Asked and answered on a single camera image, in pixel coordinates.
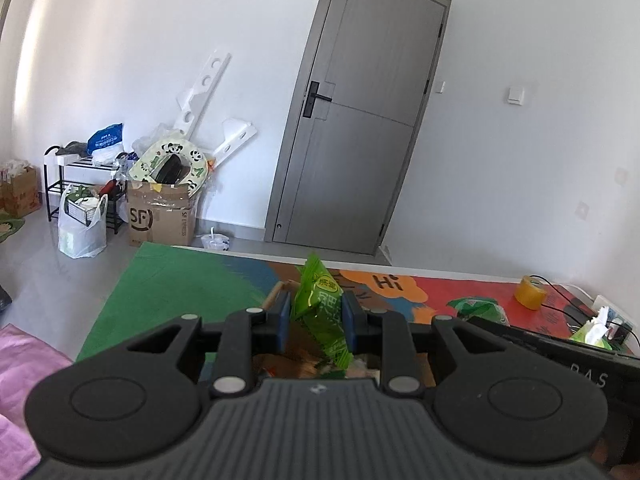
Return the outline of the open cardboard box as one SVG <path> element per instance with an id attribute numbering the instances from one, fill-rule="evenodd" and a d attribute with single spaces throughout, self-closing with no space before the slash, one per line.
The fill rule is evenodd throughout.
<path id="1" fill-rule="evenodd" d="M 372 354 L 356 354 L 346 370 L 337 367 L 299 322 L 288 326 L 288 340 L 281 354 L 258 354 L 253 370 L 259 376 L 284 379 L 373 378 L 381 379 L 381 362 Z"/>

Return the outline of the colourful cartoon play mat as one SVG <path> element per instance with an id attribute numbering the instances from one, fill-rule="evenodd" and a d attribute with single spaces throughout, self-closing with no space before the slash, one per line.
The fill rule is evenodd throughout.
<path id="1" fill-rule="evenodd" d="M 302 263 L 259 259 L 230 252 L 145 243 L 117 282 L 79 355 L 85 359 L 183 314 L 219 322 L 236 310 L 261 306 L 280 282 L 297 281 Z M 514 278 L 447 274 L 393 266 L 328 262 L 345 292 L 367 308 L 394 310 L 411 322 L 428 323 L 436 314 L 457 314 L 447 306 L 462 297 L 498 301 L 510 324 L 565 338 L 593 315 L 567 287 L 549 287 L 540 310 L 514 299 Z"/>

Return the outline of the yellow tape roll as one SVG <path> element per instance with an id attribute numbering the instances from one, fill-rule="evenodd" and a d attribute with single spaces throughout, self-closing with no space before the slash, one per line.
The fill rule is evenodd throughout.
<path id="1" fill-rule="evenodd" d="M 514 290 L 514 299 L 524 308 L 532 311 L 540 310 L 548 296 L 544 284 L 530 275 L 522 277 Z"/>

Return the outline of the brown SF cardboard box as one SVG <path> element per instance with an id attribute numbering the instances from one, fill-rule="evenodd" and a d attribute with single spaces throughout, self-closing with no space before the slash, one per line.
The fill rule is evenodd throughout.
<path id="1" fill-rule="evenodd" d="M 129 243 L 189 246 L 194 237 L 200 193 L 186 185 L 129 181 L 127 214 Z"/>

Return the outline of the panda child toilet seat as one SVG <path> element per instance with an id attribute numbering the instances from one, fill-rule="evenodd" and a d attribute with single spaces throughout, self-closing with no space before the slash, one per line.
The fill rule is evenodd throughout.
<path id="1" fill-rule="evenodd" d="M 129 170 L 137 183 L 183 185 L 193 196 L 208 177 L 208 161 L 193 143 L 168 136 L 156 141 Z"/>

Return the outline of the white plastic shopping bag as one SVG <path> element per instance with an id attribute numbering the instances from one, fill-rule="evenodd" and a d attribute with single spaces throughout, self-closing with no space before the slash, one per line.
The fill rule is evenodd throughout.
<path id="1" fill-rule="evenodd" d="M 58 207 L 58 251 L 68 258 L 94 258 L 106 247 L 107 196 L 71 184 Z"/>

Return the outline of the short white foam piece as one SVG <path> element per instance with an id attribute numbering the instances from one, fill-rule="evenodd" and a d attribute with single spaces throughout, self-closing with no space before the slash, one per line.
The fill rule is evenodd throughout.
<path id="1" fill-rule="evenodd" d="M 224 142 L 213 151 L 214 168 L 217 169 L 244 144 L 252 140 L 258 133 L 251 123 L 238 118 L 229 118 L 222 124 Z"/>

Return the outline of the white power strip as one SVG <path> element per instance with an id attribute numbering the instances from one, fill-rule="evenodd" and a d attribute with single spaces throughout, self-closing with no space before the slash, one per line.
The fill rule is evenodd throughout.
<path id="1" fill-rule="evenodd" d="M 602 309 L 606 310 L 609 321 L 626 320 L 626 314 L 622 310 L 620 310 L 620 308 L 617 307 L 614 302 L 608 300 L 608 298 L 603 295 L 598 295 L 593 300 L 591 310 L 593 310 L 596 315 L 599 315 Z"/>

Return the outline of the pink cloth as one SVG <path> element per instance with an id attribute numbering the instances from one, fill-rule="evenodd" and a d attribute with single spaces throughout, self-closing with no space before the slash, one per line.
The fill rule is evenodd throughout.
<path id="1" fill-rule="evenodd" d="M 12 324 L 1 329 L 1 478 L 21 479 L 40 461 L 24 416 L 32 388 L 73 363 L 64 353 Z"/>

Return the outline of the black power adapter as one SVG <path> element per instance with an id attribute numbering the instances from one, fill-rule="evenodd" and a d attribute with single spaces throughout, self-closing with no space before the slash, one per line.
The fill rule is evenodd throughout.
<path id="1" fill-rule="evenodd" d="M 632 327 L 628 323 L 611 321 L 608 323 L 606 338 L 611 344 L 622 346 L 632 332 Z"/>

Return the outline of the blue plastic bag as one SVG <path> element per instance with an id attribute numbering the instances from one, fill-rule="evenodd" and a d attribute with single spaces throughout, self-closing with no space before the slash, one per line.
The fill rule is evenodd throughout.
<path id="1" fill-rule="evenodd" d="M 122 130 L 124 130 L 124 124 L 120 122 L 93 133 L 87 142 L 87 154 L 91 156 L 97 150 L 110 148 L 122 142 Z"/>

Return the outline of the black shoe rack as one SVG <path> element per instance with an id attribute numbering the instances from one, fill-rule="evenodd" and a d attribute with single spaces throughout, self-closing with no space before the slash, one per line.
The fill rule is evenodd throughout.
<path id="1" fill-rule="evenodd" d="M 79 154 L 60 154 L 62 146 L 52 145 L 42 158 L 43 205 L 47 222 L 58 218 L 60 203 L 66 188 L 90 188 L 99 196 L 107 196 L 106 226 L 117 234 L 125 225 L 118 213 L 126 188 L 115 179 L 116 169 L 110 165 L 94 166 L 90 157 Z"/>

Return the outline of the small brown cardboard box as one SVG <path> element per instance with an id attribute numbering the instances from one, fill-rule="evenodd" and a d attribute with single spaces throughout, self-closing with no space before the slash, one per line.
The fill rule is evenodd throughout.
<path id="1" fill-rule="evenodd" d="M 26 160 L 9 159 L 1 164 L 1 208 L 21 219 L 41 206 L 36 168 Z"/>

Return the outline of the grey door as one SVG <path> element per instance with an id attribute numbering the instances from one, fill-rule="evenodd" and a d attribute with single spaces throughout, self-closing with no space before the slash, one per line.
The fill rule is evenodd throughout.
<path id="1" fill-rule="evenodd" d="M 449 0 L 319 0 L 274 176 L 270 242 L 373 255 L 404 183 Z M 303 118 L 310 82 L 318 100 Z"/>

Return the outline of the white wall switch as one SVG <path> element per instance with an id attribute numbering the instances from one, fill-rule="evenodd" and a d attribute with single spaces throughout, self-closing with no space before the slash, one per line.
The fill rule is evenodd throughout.
<path id="1" fill-rule="evenodd" d="M 523 106 L 525 101 L 525 88 L 522 86 L 511 86 L 506 97 L 506 102 L 510 105 Z"/>

